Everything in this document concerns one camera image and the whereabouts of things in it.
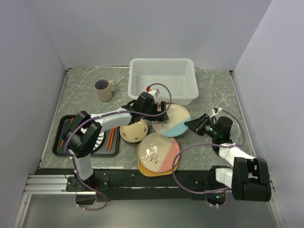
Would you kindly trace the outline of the beige and blue plate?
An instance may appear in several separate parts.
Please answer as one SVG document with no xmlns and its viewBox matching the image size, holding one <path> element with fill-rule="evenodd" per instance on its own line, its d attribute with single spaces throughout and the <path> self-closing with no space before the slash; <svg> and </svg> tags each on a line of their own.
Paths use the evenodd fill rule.
<svg viewBox="0 0 304 228">
<path fill-rule="evenodd" d="M 166 114 L 168 120 L 165 122 L 153 121 L 152 127 L 154 131 L 165 137 L 176 137 L 185 133 L 188 127 L 184 124 L 187 121 L 191 120 L 189 111 L 178 104 L 171 104 L 168 108 L 166 104 Z"/>
</svg>

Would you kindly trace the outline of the beige and pink plate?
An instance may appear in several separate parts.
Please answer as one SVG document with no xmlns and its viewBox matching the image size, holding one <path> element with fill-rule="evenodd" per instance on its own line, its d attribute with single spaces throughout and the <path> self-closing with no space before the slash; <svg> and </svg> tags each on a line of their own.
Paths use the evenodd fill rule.
<svg viewBox="0 0 304 228">
<path fill-rule="evenodd" d="M 162 173 L 171 170 L 172 166 L 177 164 L 179 152 L 179 144 L 174 138 L 151 133 L 139 144 L 138 156 L 146 169 Z"/>
</svg>

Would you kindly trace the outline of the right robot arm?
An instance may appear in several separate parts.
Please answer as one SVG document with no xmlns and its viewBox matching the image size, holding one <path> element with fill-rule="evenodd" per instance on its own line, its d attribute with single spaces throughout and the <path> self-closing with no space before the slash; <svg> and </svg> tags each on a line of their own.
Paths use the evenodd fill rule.
<svg viewBox="0 0 304 228">
<path fill-rule="evenodd" d="M 216 121 L 213 119 L 214 117 L 204 114 L 184 123 L 195 134 L 209 136 L 215 154 L 232 166 L 213 166 L 213 174 L 208 177 L 209 186 L 213 189 L 227 186 L 236 200 L 270 201 L 271 186 L 266 160 L 248 155 L 232 141 L 232 119 L 226 116 L 221 116 Z"/>
</svg>

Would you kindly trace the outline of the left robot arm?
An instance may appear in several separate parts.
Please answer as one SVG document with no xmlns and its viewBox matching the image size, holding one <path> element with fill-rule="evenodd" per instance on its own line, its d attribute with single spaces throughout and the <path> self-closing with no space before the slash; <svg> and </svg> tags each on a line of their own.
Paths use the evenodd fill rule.
<svg viewBox="0 0 304 228">
<path fill-rule="evenodd" d="M 62 132 L 65 153 L 72 157 L 74 170 L 78 175 L 77 185 L 82 190 L 92 189 L 95 183 L 91 152 L 100 133 L 115 127 L 134 124 L 141 119 L 158 122 L 169 119 L 164 101 L 161 102 L 161 110 L 158 111 L 159 93 L 159 89 L 142 92 L 136 100 L 132 100 L 121 108 L 95 117 L 81 111 Z"/>
</svg>

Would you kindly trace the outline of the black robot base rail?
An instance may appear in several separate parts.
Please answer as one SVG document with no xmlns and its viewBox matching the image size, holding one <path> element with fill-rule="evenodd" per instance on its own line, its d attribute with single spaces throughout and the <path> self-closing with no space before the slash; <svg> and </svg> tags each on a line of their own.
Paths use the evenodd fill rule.
<svg viewBox="0 0 304 228">
<path fill-rule="evenodd" d="M 38 169 L 36 175 L 62 174 L 67 183 L 64 187 L 69 193 L 76 193 L 76 203 L 92 205 L 94 202 L 114 200 L 159 200 L 191 199 L 205 200 L 214 193 L 205 191 L 221 189 L 223 184 L 216 182 L 210 171 L 176 171 L 175 177 L 182 185 L 193 191 L 189 193 L 180 188 L 171 175 L 146 177 L 139 170 L 95 170 L 98 190 L 104 195 L 89 193 L 75 178 L 71 169 Z"/>
</svg>

